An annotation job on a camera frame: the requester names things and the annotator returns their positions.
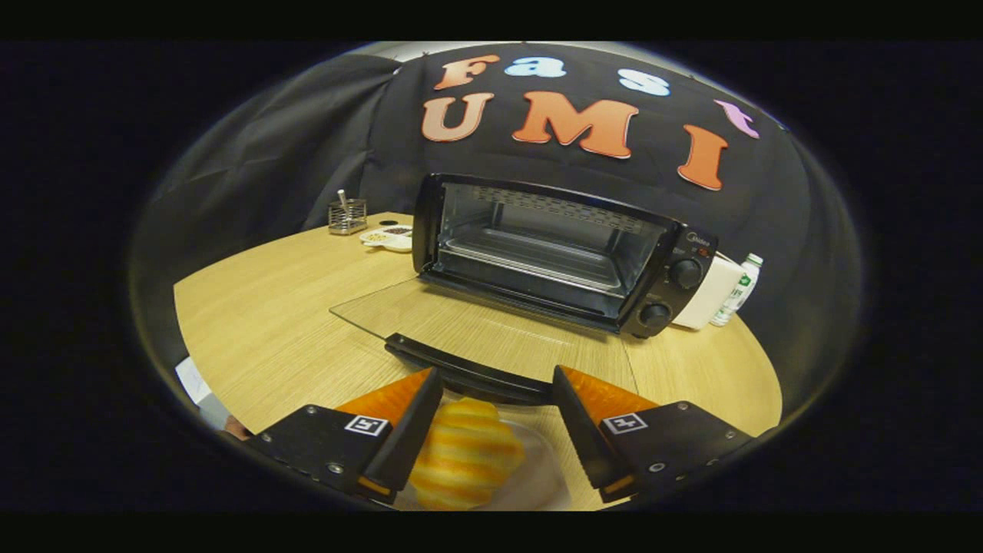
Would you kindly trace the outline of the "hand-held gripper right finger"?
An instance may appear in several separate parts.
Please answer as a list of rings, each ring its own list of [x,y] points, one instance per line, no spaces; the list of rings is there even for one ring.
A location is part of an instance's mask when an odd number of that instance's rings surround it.
[[[568,366],[552,398],[604,503],[657,502],[722,469],[753,437],[694,402],[658,405]]]

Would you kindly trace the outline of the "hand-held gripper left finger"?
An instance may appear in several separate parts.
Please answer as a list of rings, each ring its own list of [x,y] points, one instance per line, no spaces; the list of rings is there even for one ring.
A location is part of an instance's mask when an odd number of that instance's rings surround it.
[[[303,406],[248,447],[336,492],[391,505],[409,480],[443,394],[428,368],[344,405]]]

